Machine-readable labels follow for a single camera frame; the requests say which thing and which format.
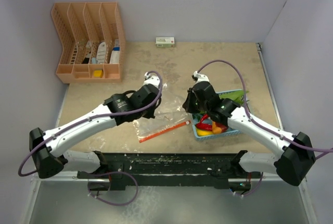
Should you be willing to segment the green leafy vegetable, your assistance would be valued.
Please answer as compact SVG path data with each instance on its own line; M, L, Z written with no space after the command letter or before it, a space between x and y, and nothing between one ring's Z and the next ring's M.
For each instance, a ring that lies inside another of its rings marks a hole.
M246 101L246 102L248 101L248 100L245 100L245 98L244 98L243 90L235 90L235 91L220 93L219 97L221 99L226 99L226 98L231 99L238 104L243 104L244 101Z

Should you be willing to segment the polka dot zip bag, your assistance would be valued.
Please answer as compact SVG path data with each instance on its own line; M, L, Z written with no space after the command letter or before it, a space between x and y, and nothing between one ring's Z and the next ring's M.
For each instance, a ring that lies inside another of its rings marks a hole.
M156 113L172 113L176 111L185 111L182 107L185 99L174 92L170 84L164 83L162 87L161 103L156 109Z

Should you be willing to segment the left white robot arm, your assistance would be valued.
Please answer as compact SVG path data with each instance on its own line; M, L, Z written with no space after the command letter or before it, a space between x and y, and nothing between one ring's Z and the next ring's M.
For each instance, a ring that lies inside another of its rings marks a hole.
M52 130L29 133L29 150L41 179L61 171L84 171L95 178L107 173L99 152L74 152L71 147L90 136L141 117L154 118L161 103L162 85L144 84L137 91L114 94L86 115Z

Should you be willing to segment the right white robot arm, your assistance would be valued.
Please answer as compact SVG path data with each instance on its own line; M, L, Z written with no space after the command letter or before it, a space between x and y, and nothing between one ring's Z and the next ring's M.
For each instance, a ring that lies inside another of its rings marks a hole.
M210 82L197 82L188 89L183 108L191 114L204 112L213 122L239 130L271 151L270 154L242 153L231 166L237 178L249 172L273 173L288 184L299 186L316 161L308 135L278 129L250 114L234 100L221 99Z

